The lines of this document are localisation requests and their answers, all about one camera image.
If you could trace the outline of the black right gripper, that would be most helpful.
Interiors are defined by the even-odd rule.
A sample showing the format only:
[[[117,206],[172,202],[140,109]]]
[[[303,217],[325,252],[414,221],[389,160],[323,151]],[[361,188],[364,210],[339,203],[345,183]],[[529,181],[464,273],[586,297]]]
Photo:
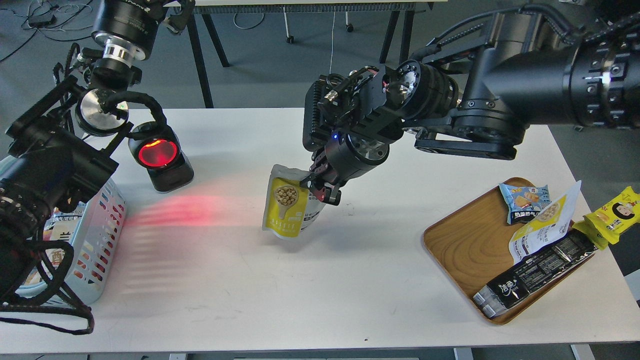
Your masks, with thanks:
[[[390,89],[397,73],[365,66],[348,76],[320,75],[305,96],[302,145],[313,164],[300,186],[337,206],[348,180],[382,164],[402,137],[402,96]]]

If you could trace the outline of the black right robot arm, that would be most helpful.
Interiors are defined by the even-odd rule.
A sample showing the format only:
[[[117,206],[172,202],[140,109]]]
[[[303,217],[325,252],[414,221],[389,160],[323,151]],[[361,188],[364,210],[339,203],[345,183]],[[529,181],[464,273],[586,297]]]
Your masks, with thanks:
[[[639,7],[596,32],[546,4],[471,16],[398,67],[321,75],[307,92],[301,186],[338,205],[340,188],[413,133],[416,149],[512,160],[530,125],[639,127]]]

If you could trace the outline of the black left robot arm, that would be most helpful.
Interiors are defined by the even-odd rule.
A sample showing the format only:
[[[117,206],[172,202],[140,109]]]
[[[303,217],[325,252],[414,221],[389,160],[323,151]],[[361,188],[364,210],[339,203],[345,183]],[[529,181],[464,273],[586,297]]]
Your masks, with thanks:
[[[166,0],[103,0],[91,33],[100,48],[83,48],[70,64],[87,85],[64,70],[55,88],[7,129],[13,142],[1,172],[1,312],[74,316],[87,325],[73,330],[5,316],[2,322],[93,332],[90,307],[66,283],[74,248],[46,241],[45,223],[54,210],[71,212],[99,193],[117,170],[112,153],[124,139],[156,191],[174,191],[194,178],[160,103],[130,91],[141,80],[134,61],[150,57],[159,27],[180,34],[194,8],[194,0],[181,0],[167,14]]]

